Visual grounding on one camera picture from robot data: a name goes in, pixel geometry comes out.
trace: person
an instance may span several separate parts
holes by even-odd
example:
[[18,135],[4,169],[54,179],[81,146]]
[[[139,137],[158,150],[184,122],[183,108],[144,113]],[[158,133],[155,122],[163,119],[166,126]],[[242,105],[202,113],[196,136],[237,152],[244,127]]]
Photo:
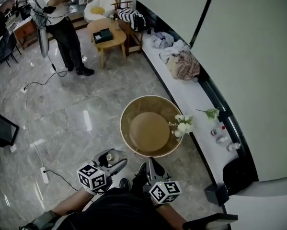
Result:
[[24,14],[24,7],[26,5],[26,0],[17,0],[17,4],[18,4],[18,10],[20,11],[20,15],[22,20],[25,20],[25,14]]
[[46,30],[57,40],[57,45],[68,69],[72,71],[75,67],[78,75],[90,76],[94,70],[84,66],[81,59],[80,41],[74,26],[67,16],[65,2],[68,0],[36,0],[43,9],[47,6],[55,7],[52,13],[47,14]]
[[148,181],[146,163],[140,167],[129,190],[129,181],[122,178],[120,188],[111,188],[89,208],[82,211],[93,195],[84,188],[58,204],[53,212],[67,216],[58,230],[87,229],[183,229],[186,222],[169,204],[155,205],[143,195],[143,185]]

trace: black pants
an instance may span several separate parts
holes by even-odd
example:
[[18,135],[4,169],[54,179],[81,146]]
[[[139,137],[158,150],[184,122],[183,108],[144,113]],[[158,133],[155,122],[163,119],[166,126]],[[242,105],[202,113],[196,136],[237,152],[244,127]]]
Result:
[[47,26],[46,30],[57,40],[66,68],[72,69],[75,67],[76,70],[84,68],[81,60],[80,41],[69,17],[64,18],[55,25]]

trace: marble floor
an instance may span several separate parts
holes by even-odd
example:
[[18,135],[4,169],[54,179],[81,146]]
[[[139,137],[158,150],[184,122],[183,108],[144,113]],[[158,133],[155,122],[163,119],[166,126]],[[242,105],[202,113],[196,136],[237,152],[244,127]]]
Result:
[[[59,173],[75,188],[80,188],[76,169],[102,150],[115,148],[127,153],[127,167],[113,177],[115,184],[124,175],[132,179],[146,160],[124,144],[119,117],[134,98],[147,94],[168,98],[167,93],[142,54],[131,54],[124,62],[121,49],[108,50],[105,68],[101,69],[100,56],[87,28],[77,33],[82,54],[88,58],[85,65],[96,71],[93,76],[78,76],[75,72],[63,78],[56,75],[45,86],[32,84],[28,94],[21,93],[22,86],[33,81],[43,83],[54,72],[49,59],[42,58],[38,43],[20,49],[21,56],[14,52],[18,64],[10,59],[11,68],[6,63],[0,65],[0,114],[20,126],[17,150],[0,148],[2,230],[18,229],[74,193],[51,172],[49,184],[43,183],[42,163],[33,142],[46,169]],[[49,56],[57,70],[64,70],[55,40],[50,42]],[[85,110],[91,125],[85,123]],[[205,197],[204,188],[211,180],[189,137],[158,161],[181,183],[183,194],[172,205],[186,220],[222,212]]]

